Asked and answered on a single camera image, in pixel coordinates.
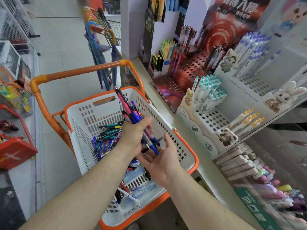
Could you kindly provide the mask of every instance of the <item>left hand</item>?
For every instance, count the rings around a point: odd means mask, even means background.
[[[143,119],[137,124],[131,124],[127,121],[123,123],[120,139],[117,143],[117,145],[121,145],[125,151],[130,153],[132,158],[137,156],[142,150],[141,139],[143,137],[143,130],[148,127],[148,130],[153,133],[153,126],[151,125],[153,118],[145,117],[143,113],[141,115]]]

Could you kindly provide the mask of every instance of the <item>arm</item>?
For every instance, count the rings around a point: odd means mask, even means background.
[[[140,153],[143,129],[152,121],[124,123],[117,146],[91,170],[34,214],[21,229],[89,229],[97,225],[130,161]]]
[[[164,140],[167,148],[162,149],[158,156],[150,152],[149,155],[139,154],[137,159],[152,178],[167,189],[189,230],[253,230],[194,181],[180,166],[177,149],[171,138],[165,134]]]

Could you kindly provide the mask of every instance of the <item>round logo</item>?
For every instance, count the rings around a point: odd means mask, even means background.
[[[192,126],[192,131],[193,131],[194,133],[198,133],[198,128],[197,128],[197,126],[193,125],[193,126]]]
[[[213,150],[212,144],[207,142],[207,143],[205,143],[205,146],[206,146],[206,149],[208,149],[209,151]]]
[[[180,112],[180,115],[183,119],[185,118],[185,112],[183,110]]]

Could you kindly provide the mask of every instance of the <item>white plastic basket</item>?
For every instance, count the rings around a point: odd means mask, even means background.
[[[181,166],[189,173],[195,171],[198,166],[198,158],[178,135],[176,129],[167,123],[139,90],[127,87],[121,91],[129,101],[135,102],[139,112],[153,117],[152,124],[156,138],[162,137],[165,132],[168,132],[177,147]],[[71,103],[65,108],[67,125],[71,129],[69,136],[82,174],[85,174],[97,163],[96,157],[93,155],[91,140],[93,136],[100,133],[101,130],[98,126],[123,120],[122,110],[123,106],[114,91],[91,96],[85,100]],[[169,197],[164,188],[153,180],[148,181],[143,167],[127,172],[123,180],[128,187],[142,187],[142,189],[139,188],[141,192],[138,193],[140,206],[135,208],[134,202],[126,197],[122,199],[120,205],[111,200],[100,222],[103,229],[109,227],[122,229]]]

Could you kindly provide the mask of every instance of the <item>orange shopping cart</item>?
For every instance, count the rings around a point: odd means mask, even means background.
[[[119,60],[108,64],[40,75],[32,79],[30,86],[44,117],[71,148],[78,161],[81,173],[85,174],[97,163],[91,140],[95,135],[101,132],[99,126],[116,123],[124,119],[121,114],[123,106],[119,98],[114,90],[110,90],[73,102],[66,106],[63,111],[51,115],[42,99],[39,85],[65,77],[123,65],[129,66],[132,74],[140,85],[140,90],[128,86],[121,89],[122,93],[129,100],[135,102],[138,111],[153,117],[153,127],[157,138],[162,137],[165,132],[169,134],[177,147],[181,166],[191,174],[198,167],[197,156],[189,145],[180,137],[177,130],[164,119],[151,104],[151,101],[145,98],[143,83],[131,61]],[[56,115],[60,115],[64,123],[67,124],[67,132],[55,119]],[[133,201],[127,197],[122,199],[121,204],[116,203],[116,201],[112,199],[100,220],[102,229],[123,229],[143,214],[156,208],[169,197],[169,194],[163,187],[146,177],[146,172],[142,165],[139,165],[134,171],[128,171],[124,176],[124,183],[128,188],[133,187],[137,189],[137,198],[140,201],[140,205],[135,207]]]

